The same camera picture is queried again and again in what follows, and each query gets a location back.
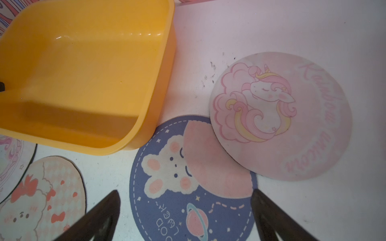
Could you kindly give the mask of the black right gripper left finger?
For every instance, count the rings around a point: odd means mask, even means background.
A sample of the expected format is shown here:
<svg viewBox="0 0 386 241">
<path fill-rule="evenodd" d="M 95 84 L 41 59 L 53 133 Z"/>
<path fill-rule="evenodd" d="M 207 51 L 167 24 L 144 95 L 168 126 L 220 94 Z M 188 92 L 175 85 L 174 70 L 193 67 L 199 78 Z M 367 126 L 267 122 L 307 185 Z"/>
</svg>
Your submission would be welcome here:
<svg viewBox="0 0 386 241">
<path fill-rule="evenodd" d="M 119 193 L 113 190 L 56 240 L 111 241 L 119 219 L 120 205 Z"/>
</svg>

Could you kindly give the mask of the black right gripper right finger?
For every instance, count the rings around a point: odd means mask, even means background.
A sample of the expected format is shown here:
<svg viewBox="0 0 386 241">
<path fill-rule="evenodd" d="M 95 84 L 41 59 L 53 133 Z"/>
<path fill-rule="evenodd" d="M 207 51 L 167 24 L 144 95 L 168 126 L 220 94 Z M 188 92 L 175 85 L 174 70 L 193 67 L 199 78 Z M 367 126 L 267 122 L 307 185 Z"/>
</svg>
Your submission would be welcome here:
<svg viewBox="0 0 386 241">
<path fill-rule="evenodd" d="M 316 240 L 259 189 L 253 191 L 251 208 L 262 241 Z"/>
</svg>

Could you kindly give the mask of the pink checkered bear coaster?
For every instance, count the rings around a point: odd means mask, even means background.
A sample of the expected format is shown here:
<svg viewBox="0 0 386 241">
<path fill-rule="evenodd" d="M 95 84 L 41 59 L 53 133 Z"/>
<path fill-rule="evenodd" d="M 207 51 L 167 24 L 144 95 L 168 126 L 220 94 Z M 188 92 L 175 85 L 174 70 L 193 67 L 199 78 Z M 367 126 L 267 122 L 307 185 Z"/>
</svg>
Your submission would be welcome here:
<svg viewBox="0 0 386 241">
<path fill-rule="evenodd" d="M 53 241 L 85 212 L 85 187 L 76 166 L 59 156 L 42 158 L 1 204 L 1 240 Z"/>
</svg>

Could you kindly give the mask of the blue bunny planet coaster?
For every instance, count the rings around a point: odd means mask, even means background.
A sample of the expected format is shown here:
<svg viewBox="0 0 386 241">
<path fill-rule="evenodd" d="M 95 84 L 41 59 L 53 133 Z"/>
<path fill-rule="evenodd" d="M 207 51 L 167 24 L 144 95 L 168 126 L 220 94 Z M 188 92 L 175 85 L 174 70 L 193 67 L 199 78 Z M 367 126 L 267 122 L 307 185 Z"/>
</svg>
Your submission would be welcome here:
<svg viewBox="0 0 386 241">
<path fill-rule="evenodd" d="M 147 241 L 245 241 L 257 176 L 218 142 L 211 121 L 183 115 L 159 125 L 134 159 L 130 204 Z"/>
</svg>

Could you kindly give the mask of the pink unicorn horse coaster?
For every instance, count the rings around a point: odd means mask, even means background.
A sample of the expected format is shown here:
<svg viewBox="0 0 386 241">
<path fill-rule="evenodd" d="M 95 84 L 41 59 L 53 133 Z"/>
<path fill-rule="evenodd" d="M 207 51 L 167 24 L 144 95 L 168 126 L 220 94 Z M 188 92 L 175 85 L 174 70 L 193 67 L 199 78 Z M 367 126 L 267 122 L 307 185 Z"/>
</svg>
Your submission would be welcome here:
<svg viewBox="0 0 386 241">
<path fill-rule="evenodd" d="M 1 135 L 1 202 L 18 186 L 32 163 L 37 144 Z"/>
</svg>

